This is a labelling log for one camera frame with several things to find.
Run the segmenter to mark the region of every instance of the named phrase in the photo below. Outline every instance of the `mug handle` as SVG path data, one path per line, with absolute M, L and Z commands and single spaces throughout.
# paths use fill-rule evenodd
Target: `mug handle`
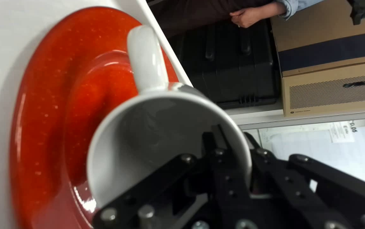
M 169 80 L 154 29 L 147 25 L 131 29 L 127 49 L 138 92 L 165 90 Z

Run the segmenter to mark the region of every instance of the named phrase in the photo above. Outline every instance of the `metal bolt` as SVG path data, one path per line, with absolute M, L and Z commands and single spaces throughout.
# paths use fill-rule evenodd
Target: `metal bolt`
M 258 229 L 258 226 L 250 220 L 240 218 L 235 223 L 235 229 Z
M 192 225 L 192 229 L 210 229 L 210 226 L 206 221 L 199 220 Z
M 155 227 L 155 208 L 150 204 L 143 204 L 138 208 L 140 229 Z
M 263 156 L 268 155 L 268 151 L 262 148 L 262 147 L 257 148 L 257 152 L 263 155 Z
M 182 158 L 183 161 L 185 161 L 185 162 L 191 162 L 191 161 L 193 160 L 193 156 L 189 155 L 189 153 L 183 153 L 183 155 L 180 156 L 180 158 Z
M 216 155 L 219 155 L 219 156 L 224 155 L 224 150 L 222 150 L 222 148 L 216 148 L 215 152 L 216 152 Z
M 103 212 L 100 213 L 102 220 L 104 221 L 114 221 L 117 218 L 117 209 L 116 208 L 105 208 L 103 209 Z
M 343 226 L 342 223 L 337 221 L 327 221 L 324 223 L 324 229 L 346 229 L 346 226 Z
M 292 178 L 290 178 L 290 176 L 285 176 L 285 180 L 286 180 L 287 183 L 292 183 L 292 181 L 294 181 Z
M 296 158 L 300 161 L 309 161 L 309 157 L 304 155 L 297 155 Z
M 304 194 L 302 192 L 300 192 L 300 190 L 295 192 L 295 194 L 296 194 L 299 198 L 304 198 L 304 197 L 305 197 L 305 194 Z
M 235 197 L 235 192 L 233 189 L 229 190 L 229 195 Z
M 140 218 L 151 218 L 155 214 L 155 208 L 150 204 L 143 204 L 138 209 L 138 217 Z

